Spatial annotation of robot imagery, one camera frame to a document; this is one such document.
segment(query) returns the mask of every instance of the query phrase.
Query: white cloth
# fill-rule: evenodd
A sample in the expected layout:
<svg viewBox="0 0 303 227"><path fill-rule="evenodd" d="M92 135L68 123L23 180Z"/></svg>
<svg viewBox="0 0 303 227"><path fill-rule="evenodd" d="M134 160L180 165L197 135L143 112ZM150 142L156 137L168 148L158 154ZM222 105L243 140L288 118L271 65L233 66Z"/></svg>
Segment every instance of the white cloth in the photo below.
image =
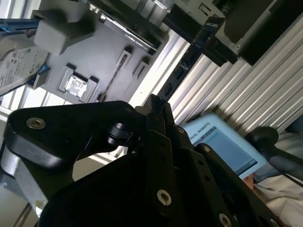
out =
<svg viewBox="0 0 303 227"><path fill-rule="evenodd" d="M303 188L284 176L270 177L255 185L270 208L286 225L303 227Z"/></svg>

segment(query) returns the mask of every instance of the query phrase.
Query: corrugated metal wall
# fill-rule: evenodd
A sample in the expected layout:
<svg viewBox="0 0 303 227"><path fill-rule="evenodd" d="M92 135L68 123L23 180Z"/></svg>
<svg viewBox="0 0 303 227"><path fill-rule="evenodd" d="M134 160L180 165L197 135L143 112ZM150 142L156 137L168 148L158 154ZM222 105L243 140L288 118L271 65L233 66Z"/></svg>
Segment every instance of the corrugated metal wall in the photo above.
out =
<svg viewBox="0 0 303 227"><path fill-rule="evenodd" d="M303 18L253 67L201 56L169 102L177 124L213 111L243 135L260 125L282 132L303 114Z"/></svg>

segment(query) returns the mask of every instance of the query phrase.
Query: bolt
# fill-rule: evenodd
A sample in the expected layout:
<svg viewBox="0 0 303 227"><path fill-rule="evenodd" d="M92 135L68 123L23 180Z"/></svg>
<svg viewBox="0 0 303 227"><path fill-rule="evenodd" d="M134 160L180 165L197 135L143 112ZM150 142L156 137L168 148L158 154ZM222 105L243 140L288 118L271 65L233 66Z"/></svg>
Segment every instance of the bolt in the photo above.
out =
<svg viewBox="0 0 303 227"><path fill-rule="evenodd" d="M224 227L232 227L232 223L225 214L219 214L219 220Z"/></svg>
<svg viewBox="0 0 303 227"><path fill-rule="evenodd" d="M171 204L171 196L165 190L157 191L157 198L164 206L169 206Z"/></svg>
<svg viewBox="0 0 303 227"><path fill-rule="evenodd" d="M96 6L94 6L93 4L89 5L89 10L93 11L94 13L99 13L100 12L100 9Z"/></svg>
<svg viewBox="0 0 303 227"><path fill-rule="evenodd" d="M46 123L41 118L32 117L27 120L27 126L31 129L41 130L46 127Z"/></svg>
<svg viewBox="0 0 303 227"><path fill-rule="evenodd" d="M182 129L182 128L180 128L180 127L178 127L178 131L181 132L181 133L184 133L184 132L185 132L184 129Z"/></svg>
<svg viewBox="0 0 303 227"><path fill-rule="evenodd" d="M203 149L204 149L206 152L210 152L210 149L209 149L207 146L203 146Z"/></svg>
<svg viewBox="0 0 303 227"><path fill-rule="evenodd" d="M270 219L270 221L271 221L271 223L273 224L274 227L280 227L278 225L278 223L275 220L273 220L272 218Z"/></svg>

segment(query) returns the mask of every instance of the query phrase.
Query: electronic device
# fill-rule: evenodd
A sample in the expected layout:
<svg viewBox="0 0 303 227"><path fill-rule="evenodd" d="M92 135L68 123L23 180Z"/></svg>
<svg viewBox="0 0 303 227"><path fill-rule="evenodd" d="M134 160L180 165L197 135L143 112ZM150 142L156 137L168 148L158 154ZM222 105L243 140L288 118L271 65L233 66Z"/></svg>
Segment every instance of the electronic device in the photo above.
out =
<svg viewBox="0 0 303 227"><path fill-rule="evenodd" d="M214 113L188 123L183 127L194 146L206 143L241 178L265 165L260 153Z"/></svg>

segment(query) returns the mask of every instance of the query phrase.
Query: white wall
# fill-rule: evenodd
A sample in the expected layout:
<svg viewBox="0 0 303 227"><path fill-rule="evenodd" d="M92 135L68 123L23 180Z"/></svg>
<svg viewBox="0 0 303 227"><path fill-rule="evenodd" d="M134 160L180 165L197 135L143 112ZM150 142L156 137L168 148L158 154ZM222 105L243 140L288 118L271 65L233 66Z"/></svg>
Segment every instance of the white wall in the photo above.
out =
<svg viewBox="0 0 303 227"><path fill-rule="evenodd" d="M3 135L5 122L0 121L0 136ZM76 163L73 178L78 180L87 174L94 172L103 165L90 158L85 158ZM0 186L0 227L12 227L18 215L26 205L26 201L7 191ZM37 222L34 212L31 212L24 227L33 227Z"/></svg>

